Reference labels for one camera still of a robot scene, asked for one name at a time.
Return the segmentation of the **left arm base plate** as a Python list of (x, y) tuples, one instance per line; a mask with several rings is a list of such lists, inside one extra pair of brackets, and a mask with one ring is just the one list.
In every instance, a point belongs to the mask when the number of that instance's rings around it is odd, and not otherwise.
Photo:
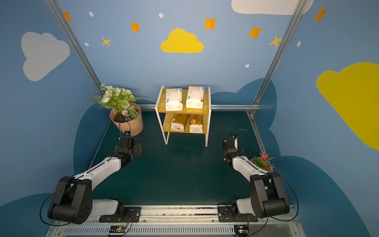
[(133, 223), (138, 223), (141, 214), (141, 209), (142, 208), (139, 206), (125, 207), (124, 209), (117, 210), (115, 214), (100, 216), (99, 222), (126, 223), (130, 221)]

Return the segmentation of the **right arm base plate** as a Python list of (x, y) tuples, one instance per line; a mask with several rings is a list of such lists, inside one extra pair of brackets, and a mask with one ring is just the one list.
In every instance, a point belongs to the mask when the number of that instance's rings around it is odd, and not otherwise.
[(256, 216), (253, 214), (242, 214), (237, 210), (236, 207), (219, 206), (217, 210), (219, 222), (258, 222), (258, 218)]

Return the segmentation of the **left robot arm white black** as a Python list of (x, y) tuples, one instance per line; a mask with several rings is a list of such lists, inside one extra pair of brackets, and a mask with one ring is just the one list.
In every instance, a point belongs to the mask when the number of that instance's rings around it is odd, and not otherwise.
[(137, 138), (123, 136), (114, 152), (100, 163), (78, 175), (62, 177), (49, 196), (51, 203), (47, 217), (60, 221), (62, 226), (82, 224), (95, 217), (106, 223), (129, 221), (122, 199), (93, 199), (93, 190), (141, 153)]

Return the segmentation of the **gold tissue pack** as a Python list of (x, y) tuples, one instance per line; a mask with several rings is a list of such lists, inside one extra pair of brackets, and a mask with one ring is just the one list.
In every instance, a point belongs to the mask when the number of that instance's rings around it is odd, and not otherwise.
[(203, 115), (192, 114), (189, 117), (189, 132), (203, 133)]
[(174, 114), (170, 122), (170, 128), (173, 131), (184, 132), (185, 123), (187, 121), (186, 114)]

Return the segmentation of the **white tissue pack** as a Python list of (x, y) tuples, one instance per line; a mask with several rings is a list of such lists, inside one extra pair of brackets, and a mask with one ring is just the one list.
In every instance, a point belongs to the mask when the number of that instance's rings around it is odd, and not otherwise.
[(183, 91), (181, 88), (166, 89), (165, 110), (182, 111), (183, 110)]
[(203, 109), (204, 87), (189, 86), (186, 96), (186, 107), (190, 109)]

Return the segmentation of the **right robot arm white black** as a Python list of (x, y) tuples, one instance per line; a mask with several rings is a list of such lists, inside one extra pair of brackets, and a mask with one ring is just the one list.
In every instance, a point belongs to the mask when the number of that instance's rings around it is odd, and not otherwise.
[(250, 183), (250, 197), (240, 198), (231, 205), (232, 215), (236, 220), (277, 216), (290, 212), (290, 203), (283, 183), (286, 181), (274, 172), (272, 157), (265, 151), (258, 156), (248, 158), (237, 147), (237, 138), (223, 140), (223, 159), (227, 165), (239, 172)]

